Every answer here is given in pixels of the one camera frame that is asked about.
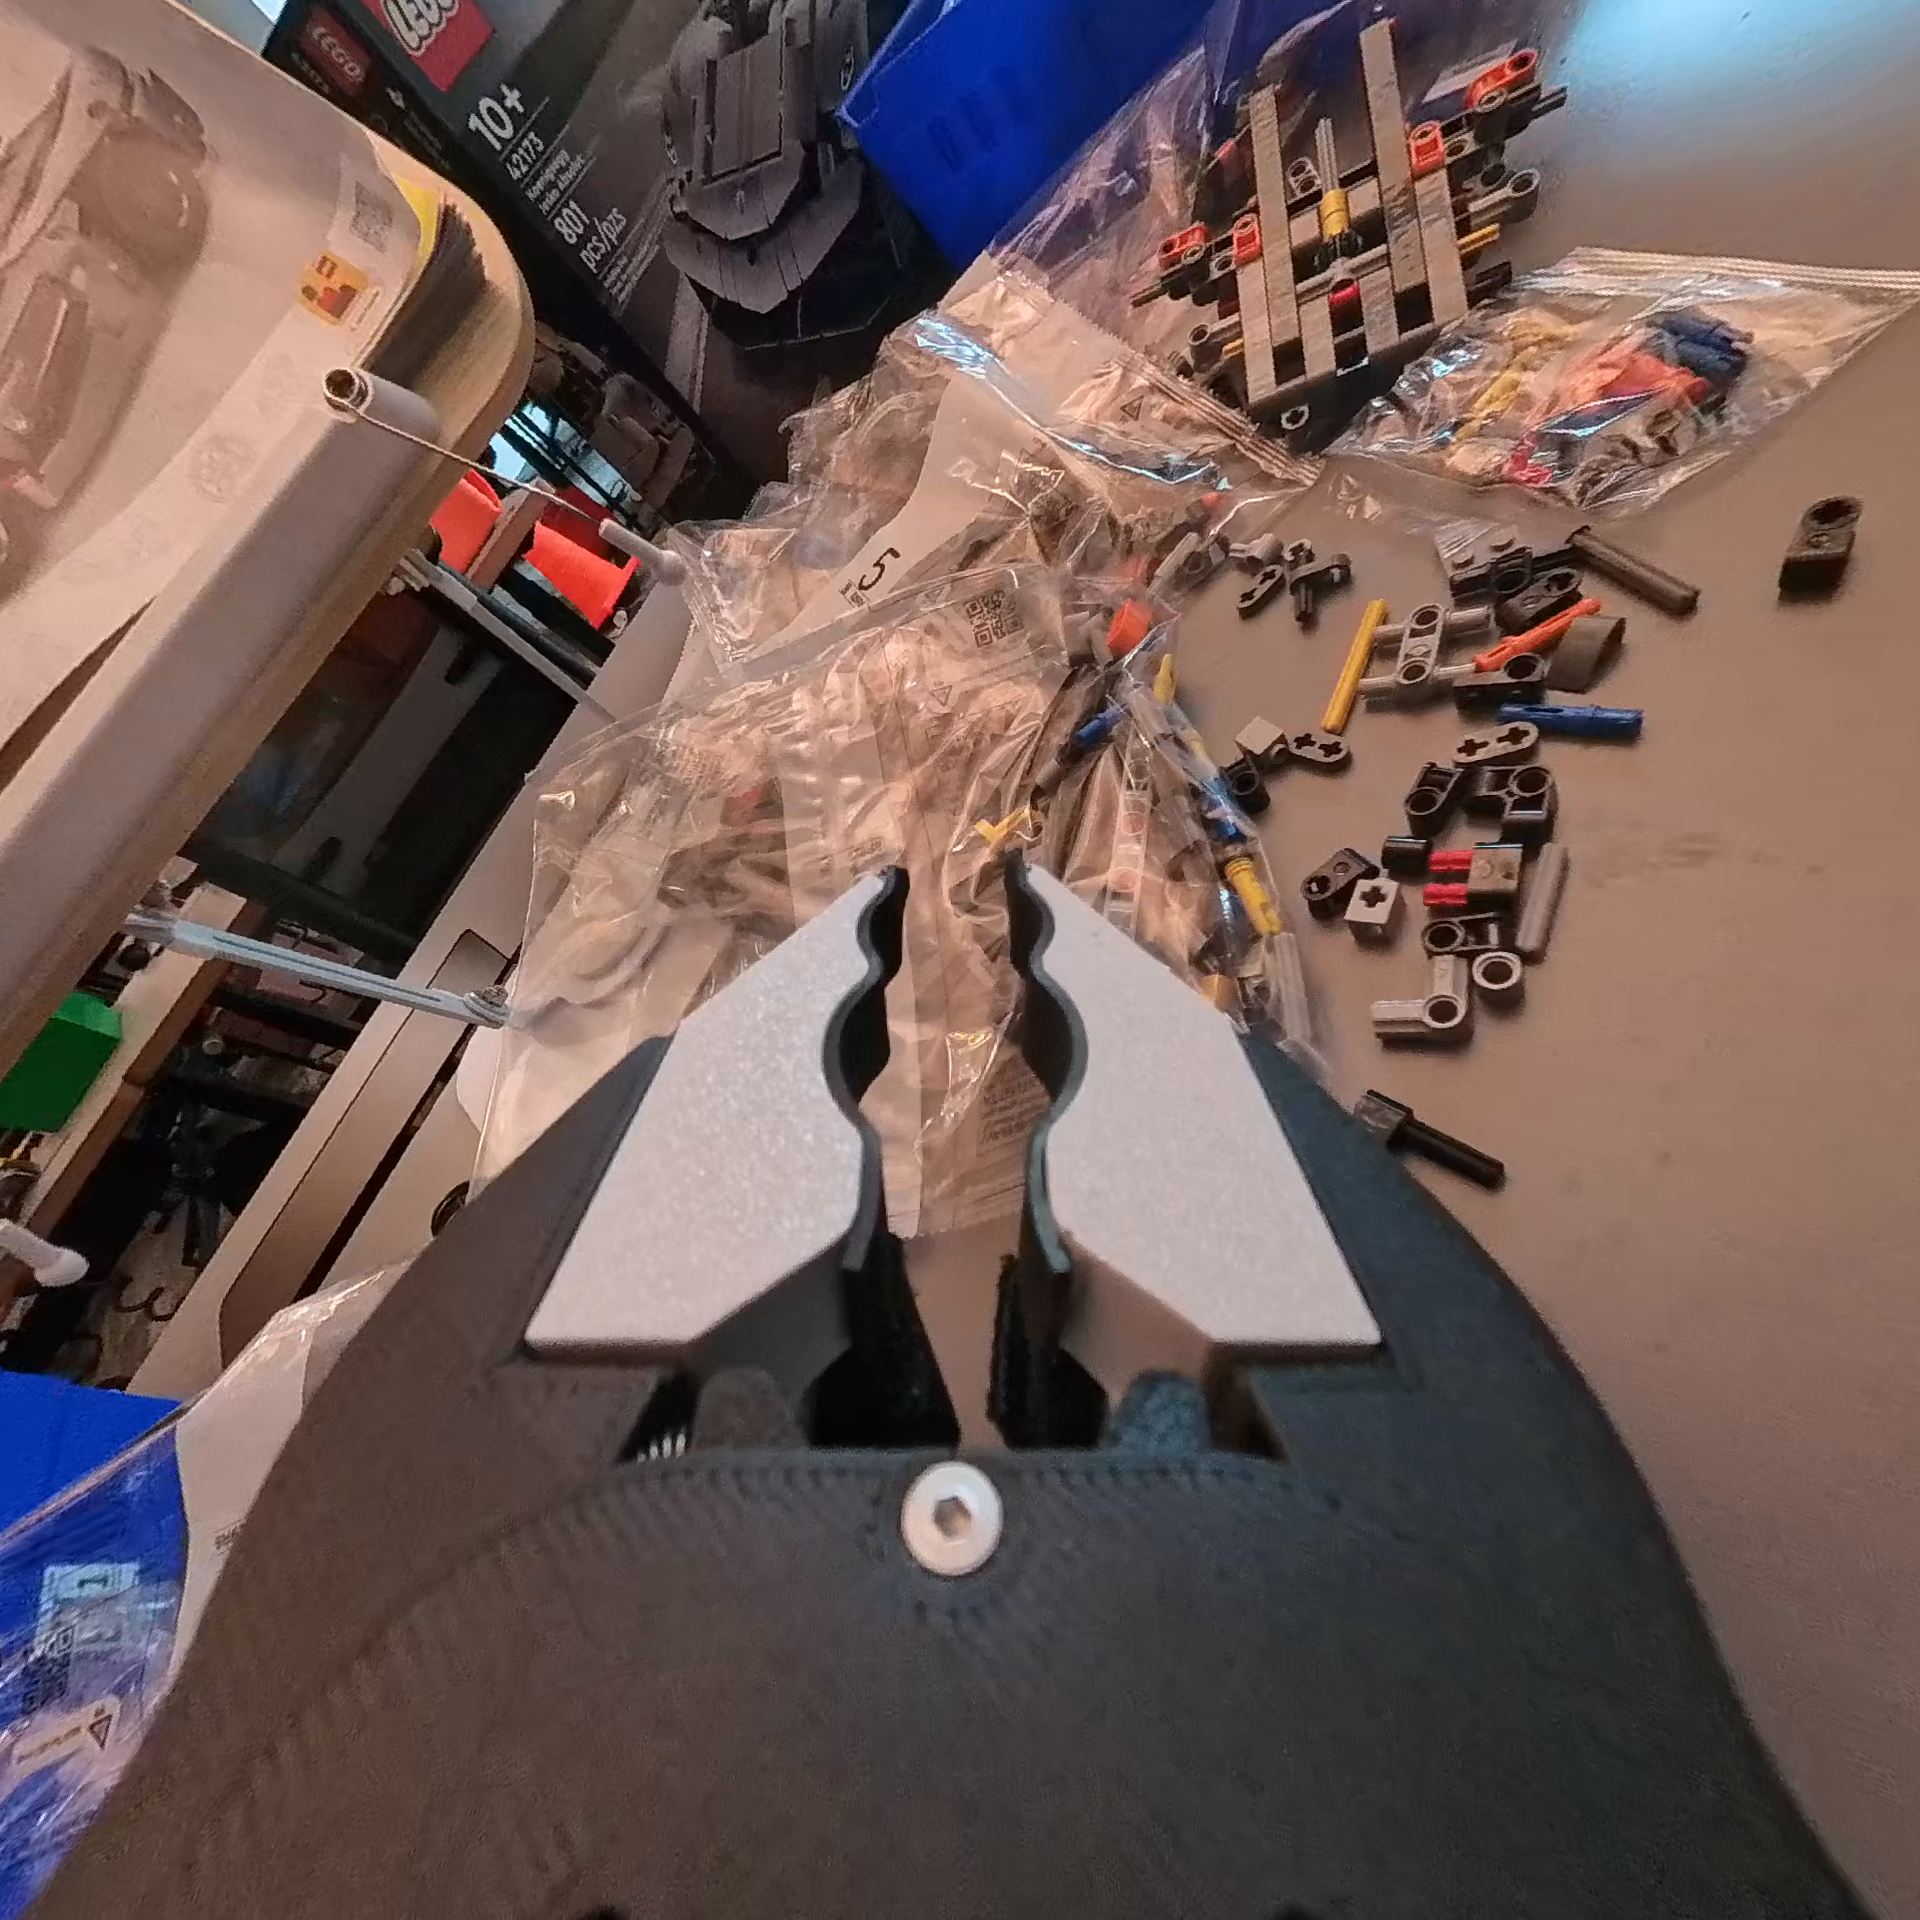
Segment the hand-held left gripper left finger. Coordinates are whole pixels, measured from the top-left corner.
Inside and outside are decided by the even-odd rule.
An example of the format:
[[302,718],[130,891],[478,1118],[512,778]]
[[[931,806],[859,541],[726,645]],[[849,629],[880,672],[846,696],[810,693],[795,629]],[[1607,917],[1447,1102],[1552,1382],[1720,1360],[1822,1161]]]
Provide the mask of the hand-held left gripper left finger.
[[959,1416],[889,1230],[864,1095],[891,1059],[909,875],[885,865],[649,1040],[525,1343],[707,1385],[757,1371],[830,1446],[950,1448]]

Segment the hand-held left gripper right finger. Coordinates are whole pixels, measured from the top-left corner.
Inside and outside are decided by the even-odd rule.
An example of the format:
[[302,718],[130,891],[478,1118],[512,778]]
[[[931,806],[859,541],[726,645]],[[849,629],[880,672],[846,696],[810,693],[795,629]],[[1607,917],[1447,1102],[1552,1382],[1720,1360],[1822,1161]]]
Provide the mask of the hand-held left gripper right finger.
[[1232,1425],[1251,1368],[1371,1361],[1377,1309],[1245,1032],[1066,880],[1005,863],[1013,1032],[1042,1103],[1000,1274],[992,1424],[1013,1448],[1101,1442],[1141,1382]]

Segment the clear bag of lego wheels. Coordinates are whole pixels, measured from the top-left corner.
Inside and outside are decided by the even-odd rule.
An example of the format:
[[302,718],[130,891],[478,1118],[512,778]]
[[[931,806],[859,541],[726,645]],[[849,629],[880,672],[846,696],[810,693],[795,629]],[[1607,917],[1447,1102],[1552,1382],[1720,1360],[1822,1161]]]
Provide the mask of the clear bag of lego wheels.
[[927,616],[661,703],[584,750],[538,803],[478,1182],[856,880],[898,867],[889,1059],[862,1099],[887,1207],[904,1237],[1008,1218],[1040,1087],[1010,1037],[1001,853],[982,827],[1027,797],[1070,683],[1056,631],[985,642]]

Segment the dark grey long lego axle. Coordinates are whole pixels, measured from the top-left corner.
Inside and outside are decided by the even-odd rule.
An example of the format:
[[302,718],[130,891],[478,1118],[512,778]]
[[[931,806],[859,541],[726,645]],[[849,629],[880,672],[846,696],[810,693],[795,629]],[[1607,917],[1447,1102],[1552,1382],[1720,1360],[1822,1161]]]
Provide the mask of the dark grey long lego axle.
[[1568,533],[1566,547],[1582,570],[1601,576],[1648,608],[1670,616],[1691,616],[1699,608],[1696,585],[1598,534],[1592,526]]

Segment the yellow lego axle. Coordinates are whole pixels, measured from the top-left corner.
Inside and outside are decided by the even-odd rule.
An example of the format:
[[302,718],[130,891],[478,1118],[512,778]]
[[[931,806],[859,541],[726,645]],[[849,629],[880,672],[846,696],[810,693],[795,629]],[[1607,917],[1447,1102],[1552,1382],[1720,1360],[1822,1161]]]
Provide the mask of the yellow lego axle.
[[1350,653],[1343,661],[1343,667],[1337,672],[1337,679],[1336,679],[1333,690],[1328,695],[1328,703],[1327,703],[1323,714],[1321,714],[1319,727],[1327,733],[1344,735],[1344,730],[1346,730],[1346,727],[1354,718],[1354,707],[1361,699],[1361,683],[1371,672],[1371,661],[1375,661],[1375,653],[1377,653],[1377,637],[1379,637],[1379,631],[1385,624],[1385,619],[1387,619],[1387,600],[1385,599],[1371,599],[1362,608],[1358,629],[1352,637]]

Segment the orange lego pin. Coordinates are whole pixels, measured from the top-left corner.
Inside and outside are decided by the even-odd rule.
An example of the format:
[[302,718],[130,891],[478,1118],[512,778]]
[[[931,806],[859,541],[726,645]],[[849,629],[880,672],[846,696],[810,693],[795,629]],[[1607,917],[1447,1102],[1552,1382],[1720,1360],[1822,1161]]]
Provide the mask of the orange lego pin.
[[1601,600],[1597,597],[1585,597],[1576,600],[1571,608],[1555,611],[1550,619],[1505,637],[1499,645],[1488,646],[1487,650],[1478,653],[1473,667],[1478,672],[1498,672],[1507,662],[1520,656],[1536,656],[1541,650],[1550,650],[1568,631],[1582,619],[1594,616],[1601,611]]

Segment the grey lego chassis assembly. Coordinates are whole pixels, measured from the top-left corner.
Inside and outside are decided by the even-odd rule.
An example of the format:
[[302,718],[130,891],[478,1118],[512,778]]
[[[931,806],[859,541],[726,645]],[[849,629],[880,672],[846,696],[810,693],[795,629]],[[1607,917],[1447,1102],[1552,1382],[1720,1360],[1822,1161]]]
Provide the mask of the grey lego chassis assembly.
[[1307,96],[1278,57],[1232,96],[1129,305],[1173,304],[1177,375],[1306,451],[1509,286],[1491,254],[1543,178],[1507,150],[1568,94],[1511,41],[1411,103],[1397,24],[1377,15],[1358,31],[1358,138],[1343,143],[1328,111],[1294,135]]

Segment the black lego set box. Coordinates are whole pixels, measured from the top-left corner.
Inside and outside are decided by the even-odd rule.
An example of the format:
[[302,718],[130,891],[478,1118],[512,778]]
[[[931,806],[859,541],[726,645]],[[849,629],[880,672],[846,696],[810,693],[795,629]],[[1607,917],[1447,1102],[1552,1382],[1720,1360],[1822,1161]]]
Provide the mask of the black lego set box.
[[729,480],[954,264],[854,133],[898,1],[275,5],[267,58],[488,207],[539,321]]

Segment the black connector with red pins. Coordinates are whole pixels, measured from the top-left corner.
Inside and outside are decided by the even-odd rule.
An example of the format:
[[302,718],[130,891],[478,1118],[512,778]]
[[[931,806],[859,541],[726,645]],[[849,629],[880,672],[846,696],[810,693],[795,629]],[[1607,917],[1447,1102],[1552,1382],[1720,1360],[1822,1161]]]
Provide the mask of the black connector with red pins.
[[1528,858],[1526,845],[1507,841],[1438,848],[1423,835],[1393,834],[1381,842],[1383,875],[1417,885],[1423,905],[1432,914],[1513,907],[1522,891]]

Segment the light grey double pin connector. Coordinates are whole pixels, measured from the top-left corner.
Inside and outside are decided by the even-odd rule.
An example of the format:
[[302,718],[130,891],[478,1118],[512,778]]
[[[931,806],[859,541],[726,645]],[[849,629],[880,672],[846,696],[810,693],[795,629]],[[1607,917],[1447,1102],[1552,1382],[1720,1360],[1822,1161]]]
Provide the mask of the light grey double pin connector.
[[1370,635],[1367,661],[1375,670],[1361,675],[1358,695],[1377,705],[1425,701],[1469,672],[1462,662],[1447,665],[1450,648],[1465,646],[1473,656],[1488,646],[1495,632],[1488,605],[1425,602],[1406,616],[1387,616]]

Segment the orange plastic object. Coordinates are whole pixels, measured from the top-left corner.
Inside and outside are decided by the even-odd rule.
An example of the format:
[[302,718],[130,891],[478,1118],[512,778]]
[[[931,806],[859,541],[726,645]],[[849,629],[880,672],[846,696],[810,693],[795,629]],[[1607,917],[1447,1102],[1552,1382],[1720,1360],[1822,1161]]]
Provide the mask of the orange plastic object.
[[538,582],[591,632],[614,635],[633,600],[641,565],[586,528],[578,501],[514,487],[490,469],[466,470],[430,517],[439,559],[472,586]]

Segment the green box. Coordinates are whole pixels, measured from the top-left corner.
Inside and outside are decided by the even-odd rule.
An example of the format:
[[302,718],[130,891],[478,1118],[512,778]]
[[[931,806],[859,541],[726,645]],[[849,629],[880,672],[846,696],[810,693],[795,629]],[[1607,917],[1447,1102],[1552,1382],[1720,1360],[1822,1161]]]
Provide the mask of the green box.
[[3,1133],[62,1131],[96,1086],[125,1037],[115,1002],[71,992],[3,1080]]

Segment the beige book stand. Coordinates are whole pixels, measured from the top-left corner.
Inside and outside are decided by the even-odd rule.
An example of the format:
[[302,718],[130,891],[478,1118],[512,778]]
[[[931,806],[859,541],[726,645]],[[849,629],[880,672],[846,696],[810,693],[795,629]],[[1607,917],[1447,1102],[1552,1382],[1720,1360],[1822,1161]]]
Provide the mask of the beige book stand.
[[[445,184],[485,288],[417,384],[378,410],[464,456],[534,365],[535,313],[509,242],[459,186],[374,133],[400,175]],[[320,403],[290,419],[165,586],[5,737],[5,1067],[39,1035],[201,813],[426,533],[457,470]]]

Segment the small clear bag coloured pins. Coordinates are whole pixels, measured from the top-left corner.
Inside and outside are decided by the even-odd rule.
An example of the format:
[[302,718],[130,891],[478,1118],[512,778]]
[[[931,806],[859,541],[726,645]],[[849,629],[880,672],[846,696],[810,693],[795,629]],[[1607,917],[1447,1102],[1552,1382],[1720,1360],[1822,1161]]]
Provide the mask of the small clear bag coloured pins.
[[1915,304],[1915,272],[1579,246],[1442,325],[1330,451],[1592,517],[1645,511]]

